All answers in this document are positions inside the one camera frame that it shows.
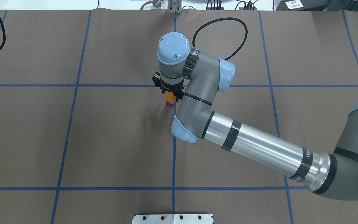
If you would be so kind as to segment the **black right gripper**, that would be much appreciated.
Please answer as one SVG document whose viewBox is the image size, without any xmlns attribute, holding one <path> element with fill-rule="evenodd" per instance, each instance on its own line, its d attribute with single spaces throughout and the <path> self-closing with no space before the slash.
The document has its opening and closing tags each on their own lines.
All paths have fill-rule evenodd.
<svg viewBox="0 0 358 224">
<path fill-rule="evenodd" d="M 183 83 L 184 82 L 180 82 L 174 85 L 170 85 L 165 82 L 160 82 L 160 89 L 162 91 L 162 94 L 165 94 L 165 92 L 171 92 L 175 96 L 176 100 L 182 100 L 184 95 Z"/>
</svg>

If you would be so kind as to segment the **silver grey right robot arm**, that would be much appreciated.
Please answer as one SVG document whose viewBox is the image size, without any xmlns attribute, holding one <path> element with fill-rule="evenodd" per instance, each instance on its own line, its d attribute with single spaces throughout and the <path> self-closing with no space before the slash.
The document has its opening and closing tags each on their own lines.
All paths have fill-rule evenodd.
<svg viewBox="0 0 358 224">
<path fill-rule="evenodd" d="M 334 200 L 358 200 L 358 102 L 332 153 L 312 150 L 270 135 L 211 110 L 218 92 L 226 92 L 235 66 L 191 47 L 179 32 L 158 41 L 157 87 L 181 99 L 171 133 L 185 142 L 212 142 L 303 184 L 308 191 Z"/>
</svg>

